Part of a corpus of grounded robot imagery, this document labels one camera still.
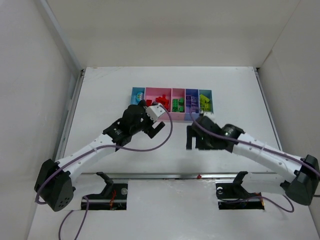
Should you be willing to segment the green lego plate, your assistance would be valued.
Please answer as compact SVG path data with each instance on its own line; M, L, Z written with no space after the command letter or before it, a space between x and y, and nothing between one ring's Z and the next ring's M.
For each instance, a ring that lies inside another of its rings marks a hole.
M179 100L173 99L172 100L172 112L178 112L179 111Z

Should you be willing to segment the lime lego brick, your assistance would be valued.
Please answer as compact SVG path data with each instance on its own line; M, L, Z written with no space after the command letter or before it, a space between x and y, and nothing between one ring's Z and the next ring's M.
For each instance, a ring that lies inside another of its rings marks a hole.
M199 95L200 110L204 112L211 112L211 100L203 94Z

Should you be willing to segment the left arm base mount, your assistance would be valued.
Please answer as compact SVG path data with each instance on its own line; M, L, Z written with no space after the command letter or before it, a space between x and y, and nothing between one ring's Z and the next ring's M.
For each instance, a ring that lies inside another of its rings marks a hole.
M77 179L78 193L83 194L80 209L93 211L125 211L129 181L112 179L104 172L83 174Z

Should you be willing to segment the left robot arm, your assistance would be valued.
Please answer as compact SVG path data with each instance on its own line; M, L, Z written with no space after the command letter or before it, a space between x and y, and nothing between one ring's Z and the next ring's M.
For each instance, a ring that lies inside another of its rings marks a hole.
M132 152L133 148L126 145L139 132L145 133L150 139L154 138L165 123L161 121L157 126L154 124L167 113L162 104L155 102L147 106L146 102L141 100L138 104L129 105L121 118L77 152L57 161L44 161L34 185L34 201L38 205L48 205L55 212L61 211L73 199L77 190L75 182L83 172L118 150Z

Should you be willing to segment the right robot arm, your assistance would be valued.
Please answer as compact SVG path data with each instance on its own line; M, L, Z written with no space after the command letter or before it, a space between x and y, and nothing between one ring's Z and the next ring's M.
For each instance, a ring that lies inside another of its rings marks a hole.
M300 157L276 150L235 125L219 127L205 114L186 128L186 149L192 148L227 151L271 170L271 174L240 171L231 182L217 182L216 195L222 200L247 201L258 193L271 193L309 206L320 183L320 165L316 157L310 154Z

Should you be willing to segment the purple lego piece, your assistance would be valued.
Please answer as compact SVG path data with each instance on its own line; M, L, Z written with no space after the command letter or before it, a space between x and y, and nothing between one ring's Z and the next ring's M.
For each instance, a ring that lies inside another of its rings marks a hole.
M198 102L198 98L196 96L186 95L185 105L186 105L186 108L191 110L192 113L199 112L199 107L198 107L199 102Z

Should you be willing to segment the green lego brick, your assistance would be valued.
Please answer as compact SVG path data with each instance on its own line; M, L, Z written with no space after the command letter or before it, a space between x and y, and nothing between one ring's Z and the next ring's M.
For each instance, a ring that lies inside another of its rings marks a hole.
M183 113L185 111L185 100L183 97L179 98L178 100L178 111Z

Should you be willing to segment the teal frog printed lego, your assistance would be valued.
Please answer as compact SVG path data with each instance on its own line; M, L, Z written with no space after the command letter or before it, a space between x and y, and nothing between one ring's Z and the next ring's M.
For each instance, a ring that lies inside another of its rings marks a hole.
M135 100L139 103L141 100L144 99L144 93L143 92L138 92L135 96Z

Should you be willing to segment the red lego brick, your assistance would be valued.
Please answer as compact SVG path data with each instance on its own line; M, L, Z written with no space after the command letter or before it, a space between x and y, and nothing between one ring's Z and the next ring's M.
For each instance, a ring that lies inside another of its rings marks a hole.
M147 99L146 100L146 105L149 107L149 106L151 106L152 105L152 100L151 99Z

